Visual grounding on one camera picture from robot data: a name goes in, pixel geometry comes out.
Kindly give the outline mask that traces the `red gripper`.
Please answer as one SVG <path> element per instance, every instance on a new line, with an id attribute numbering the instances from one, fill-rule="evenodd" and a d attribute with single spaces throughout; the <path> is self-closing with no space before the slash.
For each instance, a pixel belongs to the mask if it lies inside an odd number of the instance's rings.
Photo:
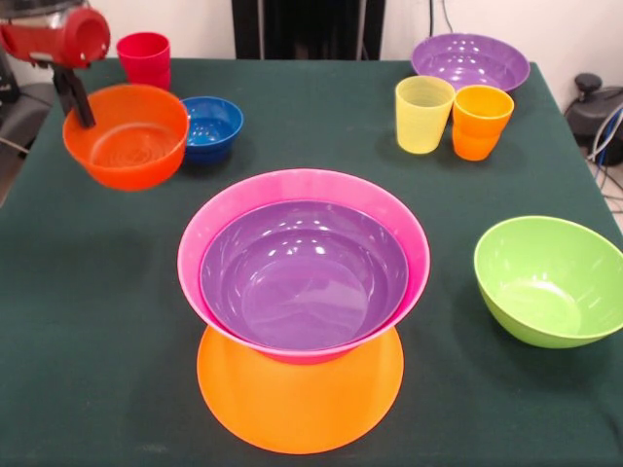
<path id="1" fill-rule="evenodd" d="M 63 112 L 66 116 L 74 112 L 83 128 L 95 126 L 82 81 L 65 68 L 87 68 L 106 57 L 110 29 L 99 11 L 71 7 L 30 18 L 2 19 L 1 44 L 21 61 L 58 65 L 53 67 L 53 83 Z"/>

